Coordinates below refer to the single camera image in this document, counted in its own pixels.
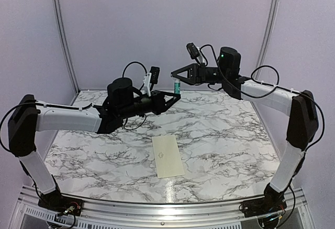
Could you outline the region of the green white glue stick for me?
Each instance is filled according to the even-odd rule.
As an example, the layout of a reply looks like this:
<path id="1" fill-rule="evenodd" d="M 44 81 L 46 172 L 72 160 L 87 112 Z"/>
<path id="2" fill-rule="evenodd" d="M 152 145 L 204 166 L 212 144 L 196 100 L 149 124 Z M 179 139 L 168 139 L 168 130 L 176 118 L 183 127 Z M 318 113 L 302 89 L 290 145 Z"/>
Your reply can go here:
<path id="1" fill-rule="evenodd" d="M 177 82 L 174 82 L 174 93 L 180 94 L 181 92 L 181 81 L 178 79 Z"/>

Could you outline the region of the cream paper envelope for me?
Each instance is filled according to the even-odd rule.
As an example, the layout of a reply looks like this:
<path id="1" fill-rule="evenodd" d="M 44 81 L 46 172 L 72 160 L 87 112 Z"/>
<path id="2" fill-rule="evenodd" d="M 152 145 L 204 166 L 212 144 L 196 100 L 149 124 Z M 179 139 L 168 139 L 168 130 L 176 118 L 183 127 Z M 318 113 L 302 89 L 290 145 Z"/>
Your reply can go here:
<path id="1" fill-rule="evenodd" d="M 152 145 L 158 178 L 185 175 L 175 135 L 154 136 Z"/>

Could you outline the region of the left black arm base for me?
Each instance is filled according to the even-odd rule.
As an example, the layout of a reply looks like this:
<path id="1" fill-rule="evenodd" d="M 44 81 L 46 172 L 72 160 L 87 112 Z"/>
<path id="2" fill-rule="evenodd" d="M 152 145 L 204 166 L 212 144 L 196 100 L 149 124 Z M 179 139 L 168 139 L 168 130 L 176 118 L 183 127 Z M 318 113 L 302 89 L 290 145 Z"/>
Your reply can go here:
<path id="1" fill-rule="evenodd" d="M 41 193 L 39 195 L 38 206 L 58 212 L 59 216 L 71 213 L 75 216 L 80 216 L 83 208 L 83 200 L 64 196 L 54 178 L 55 190 L 48 194 Z"/>

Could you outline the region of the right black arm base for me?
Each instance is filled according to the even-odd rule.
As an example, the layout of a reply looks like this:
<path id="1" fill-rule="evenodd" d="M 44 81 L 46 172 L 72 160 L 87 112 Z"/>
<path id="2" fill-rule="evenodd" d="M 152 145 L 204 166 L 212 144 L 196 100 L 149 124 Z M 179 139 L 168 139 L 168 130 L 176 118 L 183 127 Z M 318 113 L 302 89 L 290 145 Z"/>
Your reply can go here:
<path id="1" fill-rule="evenodd" d="M 277 192 L 270 184 L 267 184 L 264 189 L 264 197 L 242 201 L 239 210 L 244 214 L 244 217 L 252 217 L 286 209 L 284 193 L 287 189 L 288 186 L 283 191 Z"/>

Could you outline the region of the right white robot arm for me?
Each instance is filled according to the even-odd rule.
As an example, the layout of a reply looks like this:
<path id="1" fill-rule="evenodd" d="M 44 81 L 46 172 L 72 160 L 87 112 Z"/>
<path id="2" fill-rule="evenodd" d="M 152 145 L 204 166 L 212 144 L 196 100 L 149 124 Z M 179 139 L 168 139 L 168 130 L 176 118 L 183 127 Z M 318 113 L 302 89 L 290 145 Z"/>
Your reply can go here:
<path id="1" fill-rule="evenodd" d="M 173 71 L 172 78 L 191 86 L 220 84 L 221 90 L 234 99 L 256 102 L 289 117 L 284 155 L 259 202 L 262 211 L 271 212 L 279 205 L 281 196 L 298 173 L 319 128 L 317 104 L 312 92 L 297 92 L 278 84 L 261 83 L 251 76 L 241 76 L 241 55 L 234 48 L 222 47 L 219 55 L 215 56 L 215 67 L 206 64 L 207 59 L 200 47 L 189 43 L 186 48 L 195 63 Z"/>

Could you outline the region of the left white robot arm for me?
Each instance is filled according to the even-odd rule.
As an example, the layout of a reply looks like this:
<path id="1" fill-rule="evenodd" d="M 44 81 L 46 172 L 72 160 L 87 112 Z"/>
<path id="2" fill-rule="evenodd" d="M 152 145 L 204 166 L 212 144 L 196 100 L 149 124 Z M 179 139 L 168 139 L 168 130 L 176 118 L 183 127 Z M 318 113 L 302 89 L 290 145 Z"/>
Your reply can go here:
<path id="1" fill-rule="evenodd" d="M 57 188 L 35 145 L 36 132 L 49 130 L 86 131 L 111 134 L 124 125 L 124 120 L 147 113 L 160 115 L 181 98 L 180 94 L 151 90 L 144 83 L 144 92 L 132 80 L 121 77 L 107 86 L 107 98 L 101 106 L 84 107 L 49 104 L 27 94 L 12 107 L 3 120 L 8 123 L 7 151 L 19 159 L 24 170 L 45 196 L 46 203 L 56 211 L 66 206 L 66 199 Z"/>

